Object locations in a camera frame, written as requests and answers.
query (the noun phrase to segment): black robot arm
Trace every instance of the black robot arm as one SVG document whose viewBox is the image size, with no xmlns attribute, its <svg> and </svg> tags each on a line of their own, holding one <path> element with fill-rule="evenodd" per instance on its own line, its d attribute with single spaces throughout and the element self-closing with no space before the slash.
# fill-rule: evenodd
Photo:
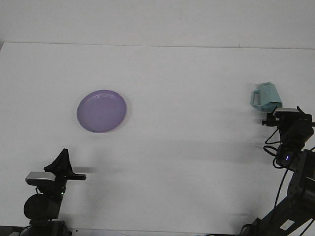
<svg viewBox="0 0 315 236">
<path fill-rule="evenodd" d="M 287 236 L 315 219 L 315 153 L 301 150 L 313 135 L 312 116 L 298 109 L 275 109 L 263 125 L 277 126 L 281 144 L 276 163 L 294 174 L 287 196 L 263 219 L 256 219 L 241 236 Z"/>
</svg>

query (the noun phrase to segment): white wall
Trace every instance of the white wall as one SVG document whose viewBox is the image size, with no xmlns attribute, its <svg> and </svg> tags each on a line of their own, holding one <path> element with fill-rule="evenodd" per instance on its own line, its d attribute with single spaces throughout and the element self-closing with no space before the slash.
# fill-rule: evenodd
<svg viewBox="0 0 315 236">
<path fill-rule="evenodd" d="M 313 0 L 0 0 L 0 41 L 315 48 Z"/>
</svg>

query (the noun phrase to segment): purple plate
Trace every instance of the purple plate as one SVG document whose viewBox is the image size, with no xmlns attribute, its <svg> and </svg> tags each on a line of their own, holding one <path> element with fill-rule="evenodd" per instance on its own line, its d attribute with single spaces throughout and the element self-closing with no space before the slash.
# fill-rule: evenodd
<svg viewBox="0 0 315 236">
<path fill-rule="evenodd" d="M 126 115 L 126 103 L 116 92 L 98 90 L 80 102 L 77 117 L 83 128 L 104 133 L 116 128 Z"/>
</svg>

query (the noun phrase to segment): black cable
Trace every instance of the black cable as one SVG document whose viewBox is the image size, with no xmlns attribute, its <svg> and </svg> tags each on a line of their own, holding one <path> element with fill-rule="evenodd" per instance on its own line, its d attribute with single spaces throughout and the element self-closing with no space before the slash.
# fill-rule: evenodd
<svg viewBox="0 0 315 236">
<path fill-rule="evenodd" d="M 272 162 L 273 166 L 274 166 L 276 169 L 283 169 L 284 167 L 282 167 L 282 166 L 276 166 L 276 160 L 277 160 L 277 157 L 275 157 L 274 160 L 273 160 L 273 162 Z"/>
<path fill-rule="evenodd" d="M 242 236 L 242 232 L 243 232 L 244 229 L 246 229 L 246 228 L 253 228 L 253 227 L 255 227 L 255 226 L 252 225 L 252 224 L 243 225 L 242 229 L 241 229 L 241 232 L 237 236 Z"/>
<path fill-rule="evenodd" d="M 269 146 L 269 145 L 265 145 L 262 149 L 264 149 L 264 151 L 265 151 L 266 153 L 268 153 L 269 155 L 276 156 L 275 153 L 272 153 L 271 151 L 268 150 L 268 149 L 272 149 L 272 150 L 274 150 L 274 151 L 277 151 L 277 149 L 276 149 L 275 147 Z"/>
<path fill-rule="evenodd" d="M 286 174 L 287 174 L 288 171 L 289 171 L 289 168 L 287 168 L 287 169 L 285 170 L 285 173 L 284 173 L 284 175 L 283 175 L 283 177 L 282 177 L 282 180 L 281 180 L 281 183 L 280 183 L 280 186 L 279 186 L 279 189 L 278 189 L 277 197 L 276 197 L 276 200 L 275 200 L 274 209 L 273 209 L 273 211 L 272 211 L 272 216 L 271 216 L 270 222 L 272 222 L 273 219 L 274 219 L 274 216 L 275 216 L 275 209 L 276 209 L 276 206 L 277 206 L 277 203 L 278 203 L 278 198 L 279 198 L 279 195 L 280 195 L 280 191 L 281 191 L 282 185 L 283 185 L 283 183 L 284 183 L 284 179 L 285 179 Z"/>
<path fill-rule="evenodd" d="M 20 232 L 19 232 L 19 235 L 18 236 L 21 236 L 22 235 L 22 232 L 24 231 L 24 230 L 28 230 L 30 227 L 32 227 L 32 225 L 28 225 L 28 226 L 26 226 L 26 227 L 24 227 Z"/>
<path fill-rule="evenodd" d="M 302 236 L 305 232 L 306 232 L 306 230 L 312 225 L 312 223 L 315 221 L 315 219 L 313 219 L 310 223 L 309 223 L 309 225 L 305 228 L 305 230 L 303 230 L 303 232 L 300 234 L 300 236 Z"/>
<path fill-rule="evenodd" d="M 281 143 L 281 141 L 268 143 L 268 141 L 275 135 L 275 133 L 276 133 L 278 130 L 279 130 L 279 128 L 277 128 L 276 131 L 272 133 L 272 135 L 265 141 L 265 144 L 278 144 L 278 143 Z"/>
</svg>

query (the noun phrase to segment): white table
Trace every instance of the white table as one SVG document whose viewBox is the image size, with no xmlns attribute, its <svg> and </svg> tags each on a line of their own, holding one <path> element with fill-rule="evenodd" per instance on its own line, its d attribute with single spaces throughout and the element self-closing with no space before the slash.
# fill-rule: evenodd
<svg viewBox="0 0 315 236">
<path fill-rule="evenodd" d="M 1 224 L 28 223 L 23 205 L 35 190 L 25 176 L 68 148 L 87 174 L 67 184 L 60 219 L 69 228 L 238 233 L 272 209 L 283 174 L 261 149 L 274 129 L 260 124 L 250 93 L 271 81 L 285 107 L 315 115 L 314 65 L 314 50 L 5 43 Z M 98 89 L 128 107 L 104 134 L 76 119 Z"/>
</svg>

